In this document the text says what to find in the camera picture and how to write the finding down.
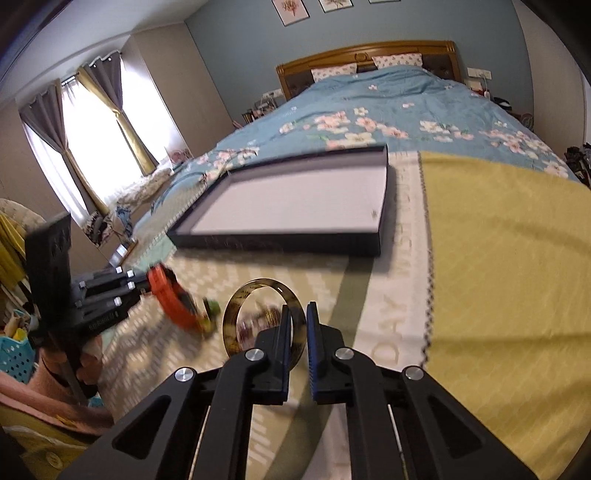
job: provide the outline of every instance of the pillow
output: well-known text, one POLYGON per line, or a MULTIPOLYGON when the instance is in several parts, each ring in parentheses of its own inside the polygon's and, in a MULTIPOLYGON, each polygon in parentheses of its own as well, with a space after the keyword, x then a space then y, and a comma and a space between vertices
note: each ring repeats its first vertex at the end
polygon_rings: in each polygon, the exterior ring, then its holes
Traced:
POLYGON ((312 69, 312 76, 314 77, 314 82, 318 82, 318 80, 323 80, 328 77, 335 77, 337 75, 353 75, 357 73, 357 64, 356 63, 348 63, 347 65, 341 65, 340 67, 329 67, 327 69, 312 69))
POLYGON ((423 56, 420 53, 403 53, 402 55, 387 55, 383 57, 372 57, 378 70, 393 65, 416 65, 423 66, 423 56))

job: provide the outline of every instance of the ceiling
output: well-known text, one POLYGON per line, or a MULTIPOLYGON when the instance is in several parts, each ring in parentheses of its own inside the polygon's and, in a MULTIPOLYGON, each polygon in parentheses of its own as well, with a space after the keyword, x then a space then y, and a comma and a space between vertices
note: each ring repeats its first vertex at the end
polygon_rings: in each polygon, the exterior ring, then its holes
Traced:
POLYGON ((82 63, 123 47, 130 33, 184 21, 207 0, 73 0, 33 39, 8 73, 0 105, 22 103, 82 63))

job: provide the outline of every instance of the framed picture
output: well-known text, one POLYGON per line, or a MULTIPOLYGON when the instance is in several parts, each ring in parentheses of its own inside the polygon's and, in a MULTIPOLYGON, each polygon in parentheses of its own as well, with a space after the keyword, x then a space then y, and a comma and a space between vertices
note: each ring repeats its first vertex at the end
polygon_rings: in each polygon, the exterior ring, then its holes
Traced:
POLYGON ((273 0, 273 5, 285 27, 309 17, 301 0, 273 0))
POLYGON ((325 12, 332 12, 333 10, 341 10, 353 6, 351 0, 319 0, 322 5, 322 10, 325 12))

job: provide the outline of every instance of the wall outlet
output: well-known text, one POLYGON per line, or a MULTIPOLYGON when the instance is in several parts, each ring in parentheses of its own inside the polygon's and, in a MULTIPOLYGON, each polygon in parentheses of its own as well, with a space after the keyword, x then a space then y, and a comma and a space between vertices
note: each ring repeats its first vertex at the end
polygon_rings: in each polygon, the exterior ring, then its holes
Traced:
POLYGON ((262 94, 263 98, 277 98, 283 96, 283 90, 278 88, 277 90, 271 90, 270 92, 265 92, 262 94))
POLYGON ((492 80, 492 74, 490 70, 468 68, 468 76, 473 78, 486 78, 487 80, 492 80))
POLYGON ((468 80, 468 79, 466 79, 466 80, 464 81, 464 83, 466 84, 466 86, 467 86, 469 89, 472 89, 472 90, 474 90, 475 92, 480 92, 480 91, 482 91, 482 90, 483 90, 483 88, 482 88, 482 84, 481 84, 480 80, 468 80))

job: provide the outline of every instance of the amber plastic ring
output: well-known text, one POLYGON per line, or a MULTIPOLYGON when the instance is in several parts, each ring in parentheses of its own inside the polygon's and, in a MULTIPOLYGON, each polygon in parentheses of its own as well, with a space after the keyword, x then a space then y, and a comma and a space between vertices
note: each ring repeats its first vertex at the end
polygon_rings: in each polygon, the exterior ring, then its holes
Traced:
POLYGON ((248 296, 263 287, 271 287, 275 290, 289 307, 291 313, 291 321, 293 326, 293 337, 290 348, 290 370, 295 367, 300 360, 301 354, 304 352, 306 345, 306 315, 304 309, 301 307, 300 301, 296 295, 287 288, 283 283, 273 280, 271 278, 257 278, 244 284, 228 302, 226 311, 223 314, 223 344, 226 348, 228 356, 236 355, 242 352, 238 337, 236 335, 236 321, 238 319, 238 312, 242 307, 244 301, 248 296))

